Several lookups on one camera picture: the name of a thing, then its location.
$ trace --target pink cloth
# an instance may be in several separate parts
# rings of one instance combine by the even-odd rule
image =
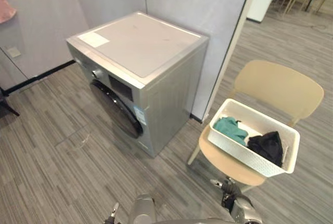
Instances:
[[[0,0],[0,23],[10,20],[16,14],[16,9],[12,8],[6,0]]]

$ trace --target washing machine top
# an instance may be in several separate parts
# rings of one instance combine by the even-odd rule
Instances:
[[[131,76],[142,84],[147,84],[208,39],[141,12],[74,38],[75,41],[69,38],[68,42],[102,67],[123,79]]]

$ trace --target front-loading washing machine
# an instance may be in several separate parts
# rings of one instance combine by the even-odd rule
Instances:
[[[67,44],[120,138],[155,157],[189,119],[208,38],[136,12]]]

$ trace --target chair backrest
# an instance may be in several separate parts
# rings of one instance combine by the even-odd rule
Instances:
[[[280,64],[253,60],[236,77],[234,90],[282,110],[293,124],[311,115],[324,96],[324,90],[311,78]]]

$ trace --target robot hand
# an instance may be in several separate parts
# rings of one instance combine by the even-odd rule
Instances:
[[[251,201],[242,194],[240,188],[231,179],[224,183],[210,180],[223,191],[221,205],[229,210],[231,217],[239,224],[262,224],[260,215],[255,211]]]

